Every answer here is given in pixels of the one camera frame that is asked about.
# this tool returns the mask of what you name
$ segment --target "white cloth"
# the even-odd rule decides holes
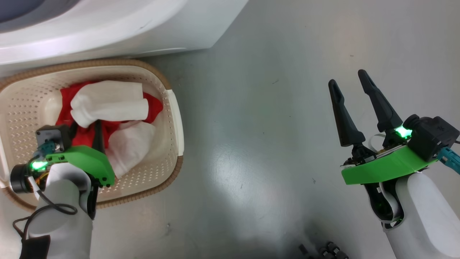
[[[98,119],[106,121],[145,120],[149,103],[142,84],[102,81],[82,87],[70,102],[70,114],[80,127],[87,128]]]
[[[150,150],[155,133],[152,124],[142,121],[123,123],[109,138],[105,154],[117,178],[141,162]]]

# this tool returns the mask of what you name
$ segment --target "basket rim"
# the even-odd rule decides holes
[[[20,72],[11,77],[5,78],[2,82],[0,82],[0,92],[3,91],[3,89],[5,89],[7,86],[13,83],[19,82],[21,80],[33,78],[33,77],[46,75],[46,74],[51,74],[51,73],[56,73],[56,72],[61,72],[61,71],[66,71],[66,70],[79,69],[79,68],[98,67],[98,66],[127,66],[127,65],[137,66],[137,67],[150,71],[151,73],[153,73],[155,76],[158,77],[158,79],[164,85],[166,90],[171,90],[171,85],[169,84],[169,81],[166,79],[166,77],[160,71],[158,71],[155,67],[143,61],[136,60],[136,59],[93,59],[93,60],[86,60],[86,61],[70,62],[70,63],[59,64],[59,65],[52,65],[48,67],[42,67],[38,69]],[[166,179],[160,185],[157,185],[153,188],[150,188],[150,189],[147,189],[147,190],[135,193],[135,194],[123,196],[120,198],[99,201],[96,203],[96,208],[102,209],[102,208],[112,207],[115,205],[120,205],[123,203],[127,203],[130,201],[138,200],[138,199],[156,194],[164,190],[166,187],[171,185],[172,182],[177,178],[182,168],[183,160],[184,160],[184,156],[177,157],[176,165],[174,167],[173,172],[168,177],[168,179]],[[29,204],[28,202],[25,202],[21,198],[19,198],[18,195],[15,192],[13,192],[13,190],[11,189],[11,186],[3,188],[2,190],[5,196],[13,204],[29,212],[35,211],[36,206]]]

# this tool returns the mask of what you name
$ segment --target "beige plastic basket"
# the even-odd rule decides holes
[[[60,89],[88,80],[141,82],[143,91],[163,103],[153,125],[155,136],[145,159],[98,194],[97,208],[137,200],[157,193],[177,177],[183,161],[184,133],[174,92],[165,77],[147,63],[103,59],[50,66],[17,74],[0,83],[0,187],[23,209],[35,210],[32,194],[15,194],[10,171],[26,163],[37,148],[35,131],[54,125],[62,107]]]

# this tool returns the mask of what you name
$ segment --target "white appliance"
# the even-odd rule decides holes
[[[247,0],[80,0],[54,18],[15,28],[40,20],[43,9],[52,10],[54,2],[42,0],[39,7],[29,7],[33,10],[13,19],[15,23],[2,21],[0,12],[0,77],[85,59],[209,48]]]

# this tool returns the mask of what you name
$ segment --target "floor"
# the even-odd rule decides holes
[[[184,165],[164,191],[99,210],[92,258],[292,258],[333,240],[350,258],[393,259],[364,187],[347,186],[327,82],[367,138],[377,120],[357,78],[368,71],[401,118],[457,128],[458,1],[250,0],[211,49],[144,58],[171,81]],[[460,215],[460,177],[428,172]],[[0,253],[18,258],[0,196]]]

